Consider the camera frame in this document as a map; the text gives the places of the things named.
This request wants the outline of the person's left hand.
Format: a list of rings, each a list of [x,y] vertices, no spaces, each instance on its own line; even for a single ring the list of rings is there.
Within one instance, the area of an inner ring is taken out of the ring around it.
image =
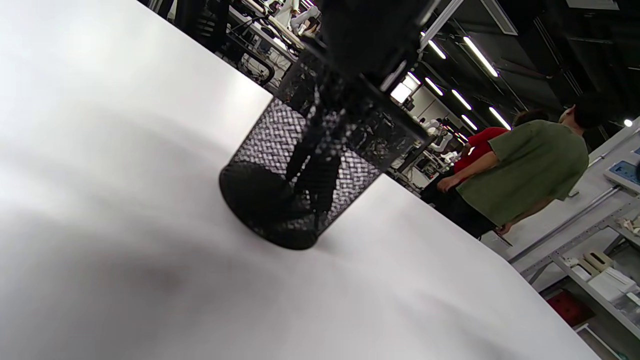
[[[322,56],[348,78],[382,88],[416,59],[421,30],[438,0],[318,0]]]

